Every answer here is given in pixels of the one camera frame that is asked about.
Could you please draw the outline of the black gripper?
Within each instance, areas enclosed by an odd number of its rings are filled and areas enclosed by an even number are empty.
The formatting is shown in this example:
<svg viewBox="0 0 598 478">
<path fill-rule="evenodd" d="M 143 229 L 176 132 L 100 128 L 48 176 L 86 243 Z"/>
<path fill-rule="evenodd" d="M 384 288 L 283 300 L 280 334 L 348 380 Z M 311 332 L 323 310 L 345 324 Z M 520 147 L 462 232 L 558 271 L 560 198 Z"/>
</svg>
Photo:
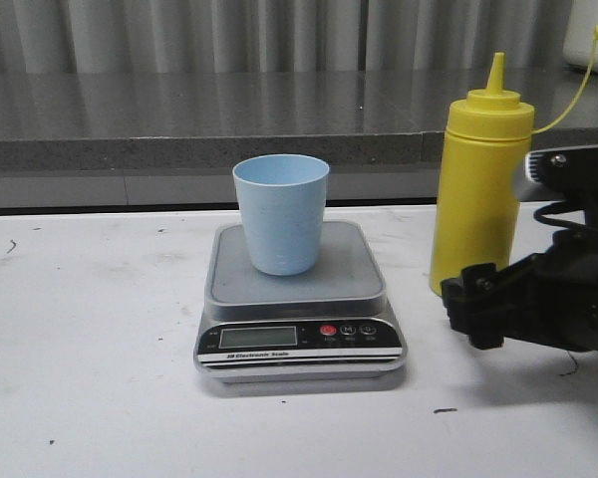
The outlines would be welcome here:
<svg viewBox="0 0 598 478">
<path fill-rule="evenodd" d="M 464 268 L 441 281 L 449 325 L 478 350 L 506 339 L 571 352 L 598 352 L 598 234 L 560 230 L 531 261 L 502 327 L 502 284 L 508 269 L 493 263 Z"/>
</svg>

